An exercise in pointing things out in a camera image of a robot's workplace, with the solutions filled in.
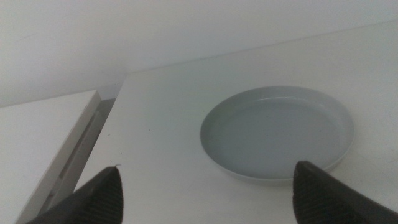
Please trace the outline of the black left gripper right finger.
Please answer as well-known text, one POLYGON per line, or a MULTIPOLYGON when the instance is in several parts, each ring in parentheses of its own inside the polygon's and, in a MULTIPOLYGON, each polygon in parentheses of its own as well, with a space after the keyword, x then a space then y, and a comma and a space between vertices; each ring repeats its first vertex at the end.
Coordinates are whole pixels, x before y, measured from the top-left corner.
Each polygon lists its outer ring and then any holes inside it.
POLYGON ((309 161, 296 164, 293 209, 298 223, 397 224, 397 212, 365 197, 309 161))

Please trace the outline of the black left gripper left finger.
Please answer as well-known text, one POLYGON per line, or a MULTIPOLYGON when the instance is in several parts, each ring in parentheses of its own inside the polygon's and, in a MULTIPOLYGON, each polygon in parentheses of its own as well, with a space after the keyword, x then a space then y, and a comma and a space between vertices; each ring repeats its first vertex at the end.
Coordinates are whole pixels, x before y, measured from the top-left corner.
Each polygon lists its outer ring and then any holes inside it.
POLYGON ((119 170, 107 167, 65 200, 28 224, 121 224, 124 199, 119 170))

